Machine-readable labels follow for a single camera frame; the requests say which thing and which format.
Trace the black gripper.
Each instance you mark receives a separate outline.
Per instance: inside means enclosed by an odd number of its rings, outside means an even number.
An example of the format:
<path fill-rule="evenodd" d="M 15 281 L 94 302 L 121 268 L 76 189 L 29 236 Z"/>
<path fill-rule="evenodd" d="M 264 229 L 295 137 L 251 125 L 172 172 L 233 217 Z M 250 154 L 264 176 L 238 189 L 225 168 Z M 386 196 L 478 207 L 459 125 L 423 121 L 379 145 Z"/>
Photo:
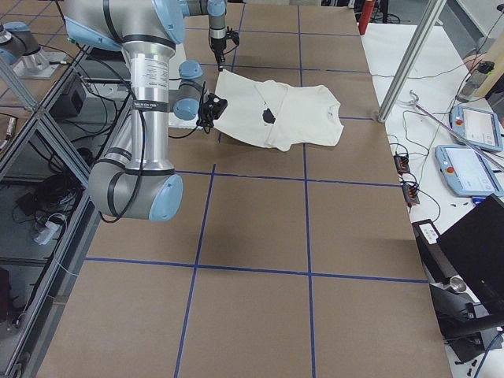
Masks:
<path fill-rule="evenodd" d="M 196 126 L 203 130 L 213 128 L 213 94 L 203 94 L 199 101 L 198 119 Z"/>
<path fill-rule="evenodd" d="M 227 42 L 226 38 L 222 39 L 216 39 L 216 38 L 211 38 L 210 39 L 210 49 L 213 52 L 213 55 L 216 59 L 217 68 L 219 72 L 222 72 L 224 70 L 224 65 L 225 63 L 225 57 L 224 57 L 224 52 L 227 47 Z"/>

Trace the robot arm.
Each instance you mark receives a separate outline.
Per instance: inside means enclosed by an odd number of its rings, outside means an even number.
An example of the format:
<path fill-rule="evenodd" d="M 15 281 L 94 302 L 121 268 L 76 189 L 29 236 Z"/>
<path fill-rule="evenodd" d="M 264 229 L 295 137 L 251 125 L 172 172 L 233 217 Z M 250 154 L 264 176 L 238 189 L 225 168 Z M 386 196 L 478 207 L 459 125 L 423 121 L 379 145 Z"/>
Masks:
<path fill-rule="evenodd" d="M 209 47 L 215 57 L 217 69 L 219 72 L 221 72 L 224 68 L 224 52 L 227 47 L 228 40 L 228 29 L 226 28 L 225 23 L 227 2 L 225 0 L 189 0 L 184 1 L 182 8 L 183 15 L 185 17 L 203 15 L 206 15 L 208 17 Z"/>
<path fill-rule="evenodd" d="M 70 1 L 69 37 L 120 51 L 130 73 L 131 117 L 89 178 L 91 201 L 106 223 L 122 218 L 168 221 L 182 201 L 183 180 L 169 160 L 169 62 L 185 40 L 184 1 Z"/>

